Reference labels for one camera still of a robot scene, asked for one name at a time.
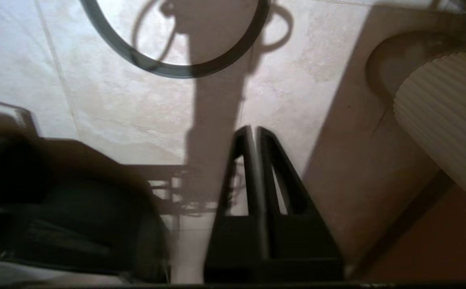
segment tile floor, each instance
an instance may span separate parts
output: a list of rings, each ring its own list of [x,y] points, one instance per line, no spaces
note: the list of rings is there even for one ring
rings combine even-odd
[[[78,0],[0,0],[0,102],[29,110],[42,137],[81,141],[151,185],[171,188],[177,203],[160,206],[179,232],[173,282],[202,282],[231,136],[246,124],[278,135],[355,262],[437,170],[365,83],[365,61],[384,39],[418,29],[460,31],[462,8],[433,2],[278,0],[257,44],[235,64],[175,80],[112,51]],[[165,61],[175,64],[231,47],[256,5],[180,0],[164,15],[155,1],[139,17],[147,3],[99,1],[118,33],[151,57],[174,29]]]

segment ribbed white cylinder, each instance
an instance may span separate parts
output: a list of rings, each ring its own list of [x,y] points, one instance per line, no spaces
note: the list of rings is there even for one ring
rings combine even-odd
[[[398,123],[466,191],[466,53],[412,73],[394,100]]]

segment tile grout line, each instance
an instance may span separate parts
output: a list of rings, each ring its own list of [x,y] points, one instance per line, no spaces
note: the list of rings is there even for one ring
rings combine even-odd
[[[354,6],[361,6],[361,7],[385,7],[391,9],[398,9],[398,10],[414,10],[416,12],[424,12],[424,13],[432,13],[432,14],[445,14],[449,13],[446,11],[446,7],[442,10],[429,10],[429,9],[418,9],[416,7],[406,7],[406,6],[395,6],[390,3],[374,3],[374,4],[367,4],[367,3],[357,3],[357,2],[350,2],[348,0],[315,0],[319,2],[328,2],[328,3],[336,3],[336,4],[344,4],[344,5],[354,5]]]
[[[33,0],[33,2],[35,3],[35,9],[37,10],[37,14],[38,14],[39,19],[40,19],[41,24],[42,24],[42,28],[43,28],[43,31],[44,31],[44,36],[46,37],[46,41],[48,42],[48,47],[49,47],[49,50],[50,50],[50,53],[51,53],[51,57],[53,59],[53,62],[55,63],[55,69],[57,70],[57,76],[58,76],[60,85],[62,87],[62,91],[64,93],[64,96],[66,98],[67,104],[69,106],[69,111],[70,111],[72,119],[73,119],[74,127],[76,128],[78,139],[79,139],[79,141],[83,141],[83,137],[81,135],[81,131],[80,131],[80,128],[79,128],[78,123],[77,123],[77,116],[74,113],[73,103],[72,103],[70,93],[69,93],[69,90],[67,88],[67,84],[66,84],[66,81],[65,81],[65,78],[64,78],[64,73],[62,72],[61,65],[60,65],[60,62],[59,62],[59,58],[58,58],[58,55],[57,55],[57,51],[55,50],[55,45],[53,44],[53,40],[51,38],[51,34],[49,32],[48,25],[46,24],[46,19],[44,18],[44,15],[42,13],[42,8],[41,8],[38,0]]]

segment blurry object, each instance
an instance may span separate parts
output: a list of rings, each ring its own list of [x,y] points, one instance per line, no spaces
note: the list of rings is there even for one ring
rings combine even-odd
[[[466,191],[466,53],[418,68],[394,103],[401,127]]]
[[[148,192],[96,172],[63,178],[26,138],[0,135],[0,262],[168,282]]]
[[[0,102],[0,132],[36,136],[37,131],[30,112],[18,106]]]

